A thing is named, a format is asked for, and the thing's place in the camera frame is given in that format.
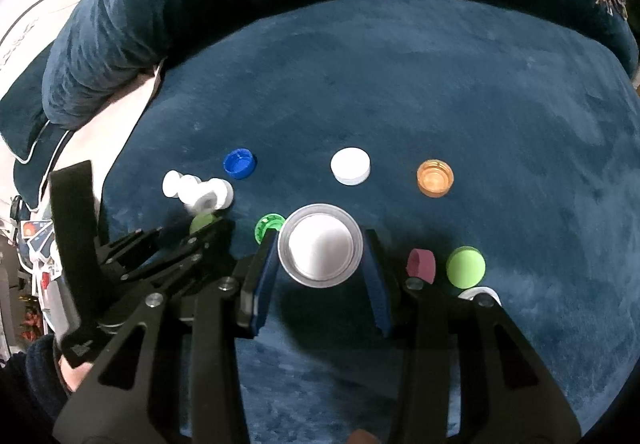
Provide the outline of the person left hand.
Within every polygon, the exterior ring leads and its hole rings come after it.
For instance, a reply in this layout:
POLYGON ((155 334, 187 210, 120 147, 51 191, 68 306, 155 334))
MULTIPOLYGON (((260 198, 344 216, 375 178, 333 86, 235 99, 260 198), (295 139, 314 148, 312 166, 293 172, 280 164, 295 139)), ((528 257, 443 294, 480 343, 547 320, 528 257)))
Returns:
POLYGON ((91 372, 92 367, 93 364, 88 362, 82 363, 77 367, 72 367, 64 355, 58 359, 58 370, 60 371, 62 382, 66 390, 70 393, 78 390, 82 381, 84 381, 88 373, 91 372))

